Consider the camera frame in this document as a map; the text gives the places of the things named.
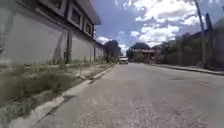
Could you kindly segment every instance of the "sidewalk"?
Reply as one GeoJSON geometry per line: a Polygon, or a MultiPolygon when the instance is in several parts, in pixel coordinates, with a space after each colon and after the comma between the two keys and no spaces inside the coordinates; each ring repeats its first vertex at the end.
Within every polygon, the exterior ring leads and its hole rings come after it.
{"type": "Polygon", "coordinates": [[[161,65],[153,64],[153,66],[170,68],[170,69],[175,69],[175,70],[183,70],[183,71],[191,71],[191,72],[199,72],[199,73],[224,76],[224,71],[217,72],[217,71],[210,71],[210,70],[205,70],[205,69],[201,69],[201,68],[181,67],[181,66],[172,66],[172,65],[164,65],[164,64],[161,64],[161,65]]]}

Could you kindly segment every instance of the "white vehicle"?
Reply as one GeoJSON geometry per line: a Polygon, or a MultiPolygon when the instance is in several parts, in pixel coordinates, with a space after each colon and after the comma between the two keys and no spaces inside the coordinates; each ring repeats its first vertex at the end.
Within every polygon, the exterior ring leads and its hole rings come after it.
{"type": "Polygon", "coordinates": [[[128,64],[128,58],[125,56],[119,57],[119,64],[128,64]]]}

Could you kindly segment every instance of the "power line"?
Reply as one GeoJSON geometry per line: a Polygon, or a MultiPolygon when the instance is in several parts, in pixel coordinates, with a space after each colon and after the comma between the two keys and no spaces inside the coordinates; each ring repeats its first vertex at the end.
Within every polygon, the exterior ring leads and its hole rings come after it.
{"type": "Polygon", "coordinates": [[[150,8],[148,11],[150,11],[154,6],[156,6],[156,4],[158,4],[161,0],[157,0],[150,8]]]}

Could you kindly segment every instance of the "road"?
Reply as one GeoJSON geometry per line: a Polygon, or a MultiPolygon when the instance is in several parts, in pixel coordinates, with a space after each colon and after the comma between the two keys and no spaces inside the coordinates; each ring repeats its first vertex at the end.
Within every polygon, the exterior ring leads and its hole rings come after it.
{"type": "Polygon", "coordinates": [[[223,89],[222,76],[116,65],[33,128],[218,128],[223,89]]]}

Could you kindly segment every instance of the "roof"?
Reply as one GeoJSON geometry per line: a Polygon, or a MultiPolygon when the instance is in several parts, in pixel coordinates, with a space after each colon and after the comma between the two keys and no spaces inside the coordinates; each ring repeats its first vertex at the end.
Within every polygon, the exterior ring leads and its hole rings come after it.
{"type": "Polygon", "coordinates": [[[95,25],[101,24],[101,20],[89,0],[76,0],[76,2],[84,10],[86,15],[93,22],[93,24],[95,24],[95,25]]]}
{"type": "Polygon", "coordinates": [[[131,49],[132,52],[154,53],[155,50],[131,49]]]}

